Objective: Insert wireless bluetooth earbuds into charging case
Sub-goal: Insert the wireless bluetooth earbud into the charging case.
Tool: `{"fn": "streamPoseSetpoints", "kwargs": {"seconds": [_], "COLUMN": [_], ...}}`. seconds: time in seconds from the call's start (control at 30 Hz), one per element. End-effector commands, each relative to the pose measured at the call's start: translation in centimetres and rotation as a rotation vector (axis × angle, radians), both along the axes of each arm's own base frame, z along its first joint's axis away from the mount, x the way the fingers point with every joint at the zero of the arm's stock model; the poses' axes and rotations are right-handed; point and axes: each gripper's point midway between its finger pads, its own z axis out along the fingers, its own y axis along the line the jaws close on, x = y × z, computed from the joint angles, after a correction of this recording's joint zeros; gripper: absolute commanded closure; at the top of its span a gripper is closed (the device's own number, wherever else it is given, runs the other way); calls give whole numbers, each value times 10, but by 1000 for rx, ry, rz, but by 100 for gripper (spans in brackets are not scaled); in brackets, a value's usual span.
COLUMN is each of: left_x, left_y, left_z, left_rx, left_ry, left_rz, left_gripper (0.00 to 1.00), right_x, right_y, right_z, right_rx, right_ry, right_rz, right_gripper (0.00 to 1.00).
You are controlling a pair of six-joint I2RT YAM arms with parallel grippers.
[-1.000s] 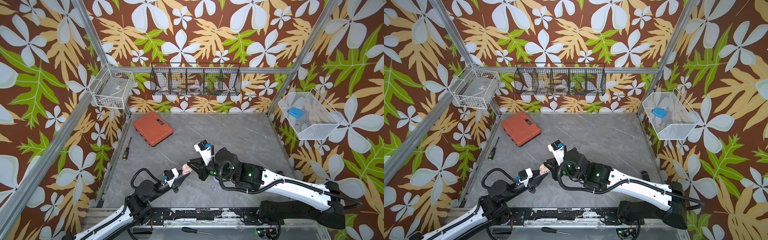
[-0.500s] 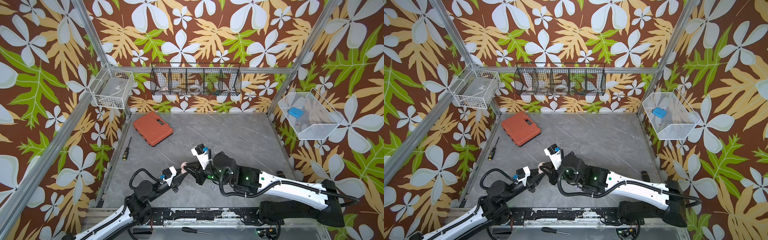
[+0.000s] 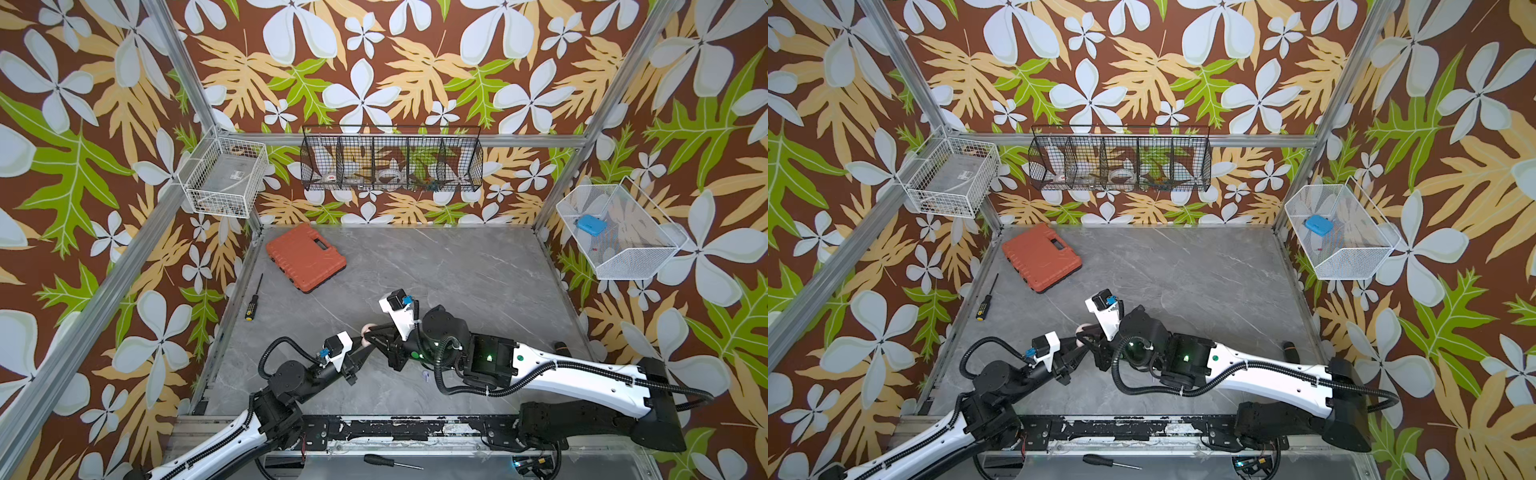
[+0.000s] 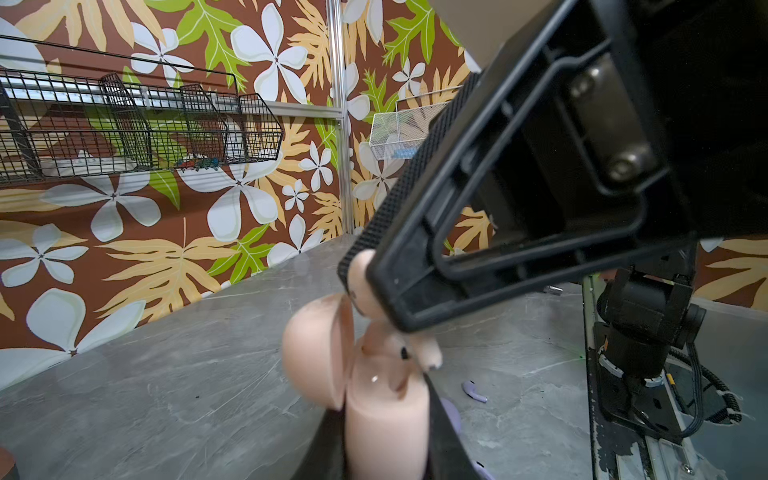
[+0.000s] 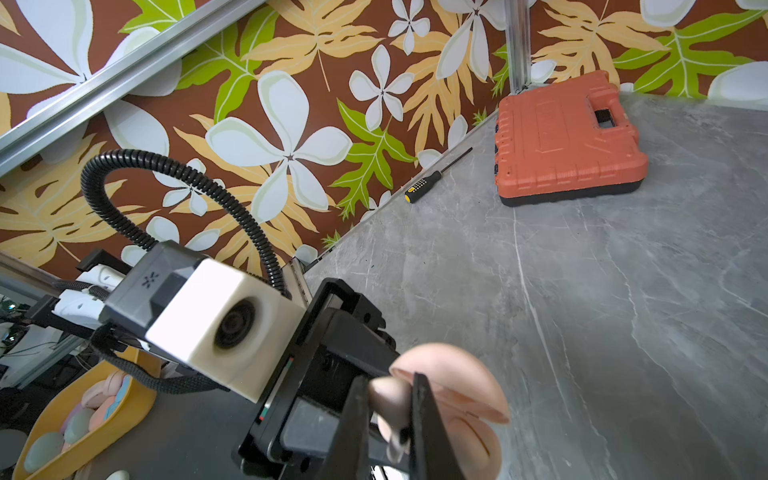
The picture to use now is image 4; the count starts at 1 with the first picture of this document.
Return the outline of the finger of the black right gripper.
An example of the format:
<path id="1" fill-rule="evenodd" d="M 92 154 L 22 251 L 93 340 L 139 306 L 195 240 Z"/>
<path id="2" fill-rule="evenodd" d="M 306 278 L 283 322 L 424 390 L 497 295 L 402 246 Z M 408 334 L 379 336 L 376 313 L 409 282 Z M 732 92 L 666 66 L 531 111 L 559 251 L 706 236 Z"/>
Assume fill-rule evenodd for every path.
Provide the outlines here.
<path id="1" fill-rule="evenodd" d="M 354 251 L 414 333 L 685 245 L 626 1 L 556 1 L 468 78 Z"/>

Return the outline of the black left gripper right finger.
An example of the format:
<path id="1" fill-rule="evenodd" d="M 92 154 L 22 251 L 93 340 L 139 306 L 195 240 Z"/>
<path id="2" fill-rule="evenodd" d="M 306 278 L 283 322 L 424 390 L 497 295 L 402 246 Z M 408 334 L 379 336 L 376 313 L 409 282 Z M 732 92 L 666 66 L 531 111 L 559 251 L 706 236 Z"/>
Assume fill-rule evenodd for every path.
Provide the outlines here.
<path id="1" fill-rule="evenodd" d="M 473 461 L 450 424 L 441 404 L 442 397 L 433 382 L 425 376 L 430 393 L 429 439 L 426 473 L 424 479 L 477 480 Z"/>

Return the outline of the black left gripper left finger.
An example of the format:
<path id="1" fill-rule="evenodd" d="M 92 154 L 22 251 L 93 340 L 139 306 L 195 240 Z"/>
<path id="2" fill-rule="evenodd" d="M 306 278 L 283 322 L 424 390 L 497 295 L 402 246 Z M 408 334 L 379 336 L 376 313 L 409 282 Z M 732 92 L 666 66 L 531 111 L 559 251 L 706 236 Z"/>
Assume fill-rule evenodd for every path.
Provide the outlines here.
<path id="1" fill-rule="evenodd" d="M 343 411 L 326 410 L 293 480 L 344 480 L 347 478 Z"/>

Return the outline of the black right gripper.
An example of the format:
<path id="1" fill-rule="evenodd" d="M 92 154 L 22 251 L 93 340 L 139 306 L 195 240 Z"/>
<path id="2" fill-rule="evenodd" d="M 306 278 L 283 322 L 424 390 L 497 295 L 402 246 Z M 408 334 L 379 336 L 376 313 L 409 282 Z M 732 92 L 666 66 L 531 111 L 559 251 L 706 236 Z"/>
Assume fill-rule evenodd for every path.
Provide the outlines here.
<path id="1" fill-rule="evenodd" d="M 767 233 L 767 4 L 602 1 L 700 238 Z"/>

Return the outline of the pink earbud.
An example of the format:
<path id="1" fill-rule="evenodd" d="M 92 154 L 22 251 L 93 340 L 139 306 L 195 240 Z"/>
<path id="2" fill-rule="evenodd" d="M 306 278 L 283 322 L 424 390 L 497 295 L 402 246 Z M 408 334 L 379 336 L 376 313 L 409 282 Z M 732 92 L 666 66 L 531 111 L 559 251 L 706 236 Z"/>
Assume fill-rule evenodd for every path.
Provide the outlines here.
<path id="1" fill-rule="evenodd" d="M 348 269 L 347 290 L 361 315 L 375 322 L 388 322 L 389 318 L 366 276 L 374 255 L 373 249 L 366 249 L 354 256 Z"/>
<path id="2" fill-rule="evenodd" d="M 430 333 L 413 333 L 404 336 L 409 356 L 424 372 L 437 370 L 443 365 L 443 354 L 436 337 Z"/>

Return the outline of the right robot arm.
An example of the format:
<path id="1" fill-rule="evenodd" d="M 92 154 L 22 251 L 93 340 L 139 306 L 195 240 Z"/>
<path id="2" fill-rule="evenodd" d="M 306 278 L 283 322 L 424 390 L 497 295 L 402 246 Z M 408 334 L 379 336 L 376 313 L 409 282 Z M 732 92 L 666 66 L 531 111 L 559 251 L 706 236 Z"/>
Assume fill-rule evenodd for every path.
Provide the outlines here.
<path id="1" fill-rule="evenodd" d="M 696 244 L 767 231 L 767 5 L 556 1 L 431 122 L 339 265 L 408 334 L 614 270 L 598 401 L 680 441 L 651 384 L 691 348 Z"/>

